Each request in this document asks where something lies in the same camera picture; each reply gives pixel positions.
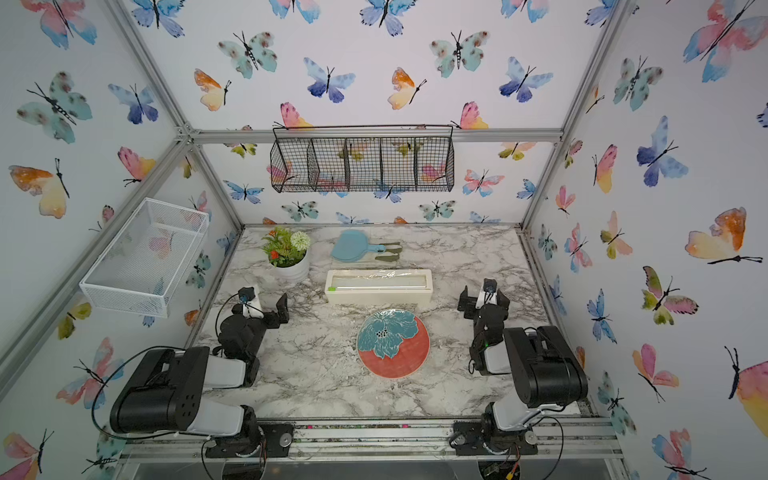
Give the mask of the clear plastic wrap sheet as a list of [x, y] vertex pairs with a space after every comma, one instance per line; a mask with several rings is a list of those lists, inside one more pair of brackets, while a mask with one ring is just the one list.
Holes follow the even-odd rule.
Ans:
[[431, 277], [431, 271], [425, 269], [339, 269], [334, 270], [333, 277], [359, 279], [361, 281], [425, 283]]

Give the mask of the red plate with teal flower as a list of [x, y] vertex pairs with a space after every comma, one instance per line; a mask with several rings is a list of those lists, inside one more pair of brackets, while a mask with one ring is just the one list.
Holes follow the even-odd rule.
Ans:
[[388, 309], [369, 316], [357, 337], [356, 350], [374, 375], [401, 379], [418, 371], [430, 352], [430, 337], [414, 313]]

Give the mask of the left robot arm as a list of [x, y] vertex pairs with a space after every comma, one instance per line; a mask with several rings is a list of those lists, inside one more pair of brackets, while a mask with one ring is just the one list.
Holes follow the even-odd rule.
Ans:
[[217, 346], [162, 346], [139, 354], [138, 366], [110, 411], [113, 433], [130, 440], [163, 434], [204, 436], [211, 441], [203, 449], [207, 458], [287, 457], [292, 424], [264, 423], [251, 407], [204, 396], [207, 391], [253, 386], [266, 332], [290, 319], [287, 295], [279, 297], [272, 311], [259, 307], [252, 287], [236, 296], [231, 314], [217, 326]]

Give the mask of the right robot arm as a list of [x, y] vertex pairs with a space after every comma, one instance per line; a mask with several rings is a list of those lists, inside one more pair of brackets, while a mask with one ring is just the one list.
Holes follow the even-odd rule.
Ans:
[[480, 419], [458, 421], [448, 445], [459, 456], [535, 455], [533, 423], [588, 395], [588, 379], [560, 330], [552, 325], [507, 327], [511, 301], [486, 280], [472, 296], [464, 289], [457, 310], [472, 321], [468, 370], [509, 375], [512, 390], [489, 402]]

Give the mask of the potted plant in white pot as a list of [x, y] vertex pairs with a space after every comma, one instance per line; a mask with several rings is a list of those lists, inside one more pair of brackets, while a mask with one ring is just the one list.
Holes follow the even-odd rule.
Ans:
[[262, 240], [262, 250], [277, 275], [290, 283], [308, 277], [312, 241], [307, 233], [275, 226]]

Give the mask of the teal hand mirror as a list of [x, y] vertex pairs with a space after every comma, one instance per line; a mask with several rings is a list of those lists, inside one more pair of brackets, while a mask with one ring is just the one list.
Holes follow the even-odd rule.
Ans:
[[359, 230], [346, 230], [336, 241], [331, 257], [339, 262], [353, 263], [362, 259], [368, 253], [383, 253], [386, 246], [371, 244], [367, 235]]

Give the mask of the white mesh wall basket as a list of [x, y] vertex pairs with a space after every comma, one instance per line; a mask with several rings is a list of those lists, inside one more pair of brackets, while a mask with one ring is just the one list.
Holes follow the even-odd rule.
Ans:
[[79, 282], [92, 307], [166, 318], [207, 236], [209, 214], [146, 198]]

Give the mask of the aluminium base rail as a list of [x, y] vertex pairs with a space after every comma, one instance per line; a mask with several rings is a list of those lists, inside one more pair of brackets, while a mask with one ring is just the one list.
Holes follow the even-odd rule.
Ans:
[[551, 414], [524, 433], [487, 440], [477, 419], [294, 420], [267, 422], [266, 451], [240, 453], [229, 462], [269, 464], [341, 461], [619, 460], [610, 422]]

